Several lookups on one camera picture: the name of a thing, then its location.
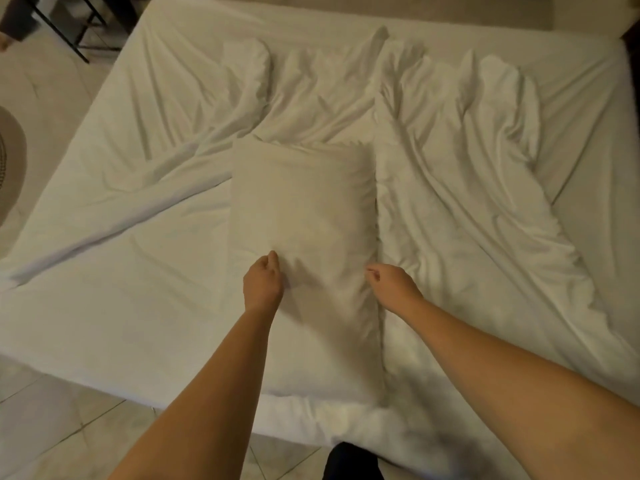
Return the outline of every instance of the white duvet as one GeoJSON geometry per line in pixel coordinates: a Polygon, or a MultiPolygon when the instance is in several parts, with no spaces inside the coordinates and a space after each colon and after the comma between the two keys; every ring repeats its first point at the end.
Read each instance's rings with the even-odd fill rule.
{"type": "MultiPolygon", "coordinates": [[[[0,352],[166,406],[212,353],[233,140],[361,141],[376,156],[382,261],[467,322],[640,401],[637,352],[531,172],[538,97],[516,67],[473,53],[452,67],[381,29],[277,56],[229,42],[209,69],[217,90],[184,108],[203,129],[164,156],[105,158],[74,140],[67,178],[0,264],[0,352]]],[[[349,441],[435,477],[526,478],[415,334],[383,320],[387,407],[262,395],[254,431],[349,441]]]]}

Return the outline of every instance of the bed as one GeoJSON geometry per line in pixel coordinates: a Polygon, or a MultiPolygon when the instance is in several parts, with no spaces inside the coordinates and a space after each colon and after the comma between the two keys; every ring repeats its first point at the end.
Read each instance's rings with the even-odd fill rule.
{"type": "MultiPolygon", "coordinates": [[[[259,48],[242,52],[243,47],[223,47],[224,40],[259,39],[278,60],[291,50],[329,50],[372,33],[375,38],[380,27],[386,27],[390,37],[420,41],[430,57],[453,66],[465,62],[469,49],[482,60],[496,55],[535,84],[543,124],[532,173],[584,260],[573,264],[586,266],[595,282],[599,295],[594,306],[606,311],[608,326],[624,337],[629,356],[635,356],[640,350],[640,258],[635,251],[640,237],[640,141],[622,43],[216,0],[150,3],[14,252],[3,262],[0,353],[69,381],[166,407],[215,347],[202,317],[218,308],[224,288],[228,176],[206,169],[210,177],[189,192],[169,189],[171,205],[166,201],[147,207],[143,219],[123,216],[118,228],[108,230],[102,227],[105,216],[115,218],[113,209],[96,214],[82,204],[100,198],[97,190],[112,185],[110,177],[117,176],[127,191],[152,180],[157,168],[127,178],[140,162],[162,160],[176,148],[178,153],[187,151],[208,120],[232,111],[219,104],[217,84],[227,73],[220,73],[214,62],[233,59],[234,53],[258,60],[251,50],[259,48]],[[91,221],[97,233],[72,248],[64,242],[56,248],[51,243],[59,236],[43,230],[69,209],[78,212],[71,225],[91,221]],[[25,256],[48,246],[58,253],[43,252],[36,272],[25,256]],[[20,272],[7,274],[15,263],[20,272]],[[158,290],[164,298],[159,299],[158,290]]],[[[477,293],[469,299],[480,299],[477,293]]],[[[455,299],[439,298],[451,311],[465,314],[464,307],[454,306],[455,299]]],[[[395,333],[384,338],[388,350],[412,343],[392,318],[385,326],[386,334],[395,333]]],[[[531,331],[514,333],[519,337],[531,331]]],[[[516,335],[508,338],[518,343],[516,335]]],[[[553,347],[534,351],[563,362],[553,347]]],[[[429,360],[421,354],[407,361],[429,360]]],[[[630,371],[637,366],[628,363],[630,371]]],[[[629,386],[629,377],[633,373],[620,388],[601,382],[637,402],[640,395],[629,386]]],[[[424,382],[411,385],[428,385],[431,391],[422,397],[428,405],[422,412],[393,401],[377,407],[263,395],[254,431],[307,444],[351,441],[433,476],[526,478],[446,382],[442,371],[434,369],[424,382]]]]}

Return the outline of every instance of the white bed sheet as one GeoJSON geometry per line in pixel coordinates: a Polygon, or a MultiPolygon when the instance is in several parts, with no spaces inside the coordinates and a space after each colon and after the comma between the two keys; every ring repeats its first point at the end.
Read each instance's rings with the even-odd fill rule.
{"type": "MultiPolygon", "coordinates": [[[[620,198],[632,199],[640,188],[637,181],[639,145],[628,67],[621,44],[602,39],[383,20],[212,0],[154,0],[24,232],[29,232],[30,227],[37,228],[39,221],[55,212],[52,206],[63,207],[65,202],[75,201],[78,195],[68,190],[75,188],[73,181],[80,173],[91,172],[93,164],[103,166],[105,161],[110,161],[114,171],[126,172],[127,161],[152,159],[170,151],[198,133],[213,112],[222,111],[212,104],[215,95],[207,93],[207,62],[220,57],[221,40],[256,36],[268,40],[270,47],[283,49],[306,45],[332,47],[344,44],[345,40],[363,38],[380,25],[386,25],[398,36],[424,40],[430,53],[444,61],[458,64],[464,52],[475,48],[479,55],[500,55],[535,78],[545,122],[536,174],[549,197],[556,200],[556,211],[585,256],[615,325],[631,337],[630,341],[637,337],[640,326],[633,322],[633,315],[640,310],[639,298],[635,293],[624,293],[631,291],[631,286],[624,285],[622,291],[612,286],[615,291],[608,296],[601,285],[615,284],[623,277],[637,283],[637,261],[628,259],[633,254],[631,247],[626,246],[640,236],[638,213],[632,213],[637,208],[629,208],[628,203],[626,207],[619,205],[620,198]],[[565,186],[578,160],[580,165],[565,186]],[[583,162],[590,166],[583,169],[583,162]],[[603,175],[616,178],[602,181],[603,175]],[[588,184],[582,184],[576,177],[588,184]],[[609,197],[605,199],[606,208],[595,215],[606,225],[604,229],[593,225],[592,209],[599,209],[602,203],[598,200],[590,208],[582,209],[580,200],[577,201],[583,196],[585,201],[590,198],[594,192],[589,189],[595,184],[595,188],[609,197]]],[[[226,249],[221,243],[227,238],[229,182],[218,189],[215,198],[208,193],[196,195],[137,226],[135,235],[127,230],[110,240],[108,246],[93,249],[91,259],[96,263],[117,256],[117,260],[111,259],[114,262],[111,269],[100,269],[99,274],[76,273],[75,283],[66,281],[63,289],[53,287],[58,276],[74,274],[71,259],[43,273],[28,287],[15,290],[13,293],[27,294],[20,302],[28,301],[30,305],[28,310],[19,313],[17,310],[0,312],[5,324],[21,322],[20,333],[14,329],[10,335],[0,336],[0,351],[44,372],[165,407],[184,384],[164,379],[181,375],[186,383],[211,352],[190,347],[192,337],[201,330],[197,321],[176,322],[167,317],[193,315],[189,303],[202,302],[202,294],[209,292],[190,282],[210,280],[213,290],[223,289],[226,249]],[[184,223],[181,228],[173,225],[178,218],[184,223]],[[203,218],[209,233],[198,234],[199,241],[195,242],[188,227],[196,223],[201,226],[203,218]],[[210,253],[203,256],[202,250],[207,249],[210,253]],[[144,266],[136,266],[140,259],[136,251],[140,250],[144,250],[144,266]],[[179,256],[180,262],[167,262],[166,256],[179,256]],[[185,277],[171,272],[185,266],[195,273],[185,277]],[[159,281],[175,291],[169,311],[160,309],[160,305],[157,310],[149,305],[159,281]],[[95,286],[84,287],[86,282],[95,286]],[[122,318],[112,316],[113,308],[87,310],[78,305],[74,297],[78,290],[92,289],[97,293],[95,302],[100,303],[101,293],[108,292],[109,287],[120,290],[123,297],[121,304],[111,305],[121,306],[127,309],[128,316],[141,319],[126,323],[119,335],[116,329],[114,335],[104,336],[100,324],[122,318]],[[62,328],[56,322],[56,315],[61,314],[70,317],[65,321],[67,326],[62,328]],[[161,333],[154,333],[155,328],[161,333]],[[41,334],[49,337],[48,345],[34,350],[29,344],[33,335],[41,334]],[[68,355],[70,340],[85,341],[82,361],[68,355]],[[140,349],[136,353],[139,358],[136,369],[148,374],[144,384],[136,381],[135,376],[113,373],[129,368],[127,357],[131,356],[132,347],[140,349]],[[158,356],[166,360],[145,362],[145,357],[158,356]]],[[[207,296],[211,309],[215,308],[218,298],[215,294],[207,296]]],[[[342,422],[348,431],[340,431],[337,428],[340,417],[376,420],[375,416],[380,415],[384,416],[379,421],[386,425],[389,438],[410,434],[402,420],[388,411],[364,411],[361,406],[331,403],[312,408],[300,401],[294,404],[267,396],[261,399],[255,429],[290,440],[330,444],[357,436],[358,428],[362,428],[357,421],[349,421],[342,422]],[[322,424],[332,427],[322,428],[322,424]]],[[[440,430],[454,435],[458,426],[456,418],[448,417],[446,412],[440,416],[439,421],[444,417],[451,421],[440,430]]],[[[504,452],[494,451],[500,450],[501,445],[488,436],[484,451],[477,452],[480,438],[474,439],[477,441],[455,446],[464,448],[465,454],[508,458],[504,452]]],[[[432,454],[415,459],[408,466],[432,472],[451,471],[446,465],[449,461],[446,452],[429,444],[424,445],[424,451],[432,454]]],[[[384,453],[394,459],[393,451],[384,453]]]]}

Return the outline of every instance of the white pillow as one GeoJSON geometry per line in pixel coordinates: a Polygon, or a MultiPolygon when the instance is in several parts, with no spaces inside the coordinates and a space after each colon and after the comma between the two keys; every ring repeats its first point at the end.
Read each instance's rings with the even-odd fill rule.
{"type": "Polygon", "coordinates": [[[258,257],[276,250],[286,275],[264,393],[383,400],[378,304],[364,279],[376,226],[367,147],[236,142],[223,316],[244,312],[243,276],[258,257]]]}

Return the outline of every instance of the mattress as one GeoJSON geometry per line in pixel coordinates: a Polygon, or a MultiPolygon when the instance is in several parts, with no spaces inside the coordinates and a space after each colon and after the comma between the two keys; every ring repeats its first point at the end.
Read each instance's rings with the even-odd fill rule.
{"type": "MultiPolygon", "coordinates": [[[[473,48],[480,57],[494,54],[517,65],[536,82],[543,138],[534,172],[583,256],[614,328],[640,349],[640,262],[633,249],[640,237],[640,145],[626,54],[617,41],[237,2],[153,0],[22,235],[87,199],[96,186],[88,175],[104,168],[126,175],[136,161],[174,151],[199,134],[217,111],[228,110],[216,105],[211,79],[223,40],[258,38],[277,57],[292,48],[338,47],[382,25],[396,37],[423,41],[429,55],[444,62],[460,64],[473,48]]],[[[0,295],[0,352],[63,379],[166,407],[211,354],[206,338],[199,337],[202,323],[188,318],[198,311],[189,304],[208,303],[209,311],[220,300],[229,190],[229,181],[224,182],[215,198],[193,195],[112,236],[108,246],[92,243],[90,249],[76,250],[90,250],[82,270],[71,258],[0,295]],[[196,237],[190,228],[203,222],[206,232],[196,237]],[[101,266],[105,261],[113,265],[101,266]],[[189,275],[180,275],[181,269],[189,275]],[[56,286],[60,279],[66,286],[56,286]],[[155,300],[157,287],[171,290],[171,309],[155,300]],[[127,310],[125,315],[91,306],[110,292],[121,297],[116,305],[127,310]]],[[[332,444],[365,430],[358,421],[340,420],[352,414],[386,425],[389,443],[412,434],[384,411],[268,396],[260,400],[254,430],[332,444]]],[[[447,419],[451,423],[441,430],[449,434],[457,418],[447,419]]],[[[434,448],[430,439],[414,440],[414,446],[432,452],[422,458],[400,453],[402,441],[377,452],[421,472],[452,474],[449,453],[455,450],[478,463],[499,458],[508,477],[516,477],[516,471],[522,475],[489,433],[473,439],[443,448],[434,448]],[[486,443],[479,446],[482,440],[486,443]]]]}

